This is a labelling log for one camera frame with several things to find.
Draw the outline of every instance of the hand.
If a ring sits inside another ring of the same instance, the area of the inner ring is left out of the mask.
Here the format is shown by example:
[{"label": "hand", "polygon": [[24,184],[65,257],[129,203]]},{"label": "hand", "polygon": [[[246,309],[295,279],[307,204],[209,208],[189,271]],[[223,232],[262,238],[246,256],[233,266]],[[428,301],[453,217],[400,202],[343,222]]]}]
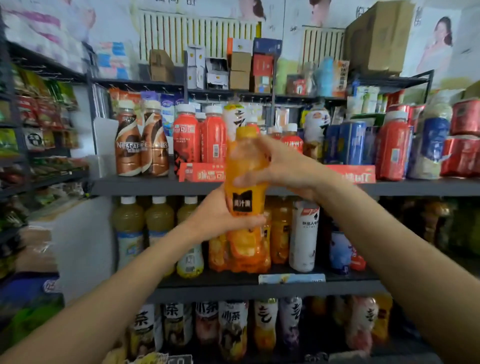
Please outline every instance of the hand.
[{"label": "hand", "polygon": [[185,221],[192,231],[198,233],[198,240],[210,240],[227,231],[252,229],[265,224],[263,215],[235,218],[230,214],[223,185],[213,190],[194,213]]},{"label": "hand", "polygon": [[248,187],[262,182],[285,186],[300,197],[314,200],[315,187],[332,176],[332,171],[316,160],[304,156],[286,144],[260,135],[257,145],[272,157],[270,165],[237,177],[234,184]]}]

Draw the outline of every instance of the white radiator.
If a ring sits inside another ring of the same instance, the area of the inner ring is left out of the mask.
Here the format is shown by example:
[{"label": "white radiator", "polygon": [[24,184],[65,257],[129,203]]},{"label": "white radiator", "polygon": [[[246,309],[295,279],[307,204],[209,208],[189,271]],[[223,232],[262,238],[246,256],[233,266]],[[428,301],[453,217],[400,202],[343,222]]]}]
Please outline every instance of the white radiator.
[{"label": "white radiator", "polygon": [[303,42],[300,52],[300,66],[313,62],[316,66],[324,57],[341,60],[345,29],[303,26]]},{"label": "white radiator", "polygon": [[187,45],[205,47],[207,57],[227,57],[227,38],[254,39],[257,22],[225,18],[196,18],[166,12],[139,11],[140,60],[148,62],[151,49],[164,49],[175,65],[183,64]]}]

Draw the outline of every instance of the nescafe bottle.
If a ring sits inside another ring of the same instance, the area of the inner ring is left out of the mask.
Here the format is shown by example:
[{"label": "nescafe bottle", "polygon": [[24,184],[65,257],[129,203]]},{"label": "nescafe bottle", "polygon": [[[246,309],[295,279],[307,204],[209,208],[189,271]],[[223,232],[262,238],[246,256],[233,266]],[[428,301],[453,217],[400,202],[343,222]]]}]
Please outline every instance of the nescafe bottle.
[{"label": "nescafe bottle", "polygon": [[145,102],[142,135],[142,173],[150,176],[168,175],[168,142],[162,126],[160,101]]},{"label": "nescafe bottle", "polygon": [[195,106],[178,104],[178,117],[173,123],[173,156],[175,174],[184,162],[200,162],[200,125],[195,118]]},{"label": "nescafe bottle", "polygon": [[119,176],[135,176],[142,171],[141,136],[133,107],[131,100],[119,101],[119,128],[115,137],[115,159]]}]

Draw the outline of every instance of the black label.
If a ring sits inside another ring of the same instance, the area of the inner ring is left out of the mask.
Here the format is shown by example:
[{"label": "black label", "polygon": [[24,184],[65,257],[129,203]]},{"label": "black label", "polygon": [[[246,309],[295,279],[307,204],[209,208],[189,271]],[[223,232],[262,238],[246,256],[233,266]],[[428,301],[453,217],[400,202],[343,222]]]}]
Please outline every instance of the black label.
[{"label": "black label", "polygon": [[233,211],[252,212],[252,190],[241,194],[233,193]]}]

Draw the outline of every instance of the woman's dark hair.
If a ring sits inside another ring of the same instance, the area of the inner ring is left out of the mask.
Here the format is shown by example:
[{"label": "woman's dark hair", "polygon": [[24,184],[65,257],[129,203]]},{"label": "woman's dark hair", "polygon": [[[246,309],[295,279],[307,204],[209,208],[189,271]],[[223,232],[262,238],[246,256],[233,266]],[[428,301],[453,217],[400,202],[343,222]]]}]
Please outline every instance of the woman's dark hair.
[{"label": "woman's dark hair", "polygon": [[265,17],[262,0],[255,0],[255,4],[253,5],[253,13],[259,18],[264,18],[265,20],[267,20],[267,18]]},{"label": "woman's dark hair", "polygon": [[310,0],[310,5],[315,6],[320,4],[322,1],[328,1],[329,3],[332,3],[332,0]]},{"label": "woman's dark hair", "polygon": [[438,24],[443,23],[445,24],[445,27],[447,28],[447,35],[444,38],[444,42],[446,45],[451,46],[452,45],[452,21],[448,16],[444,16],[442,19],[440,19],[435,26],[435,30],[438,28]]}]

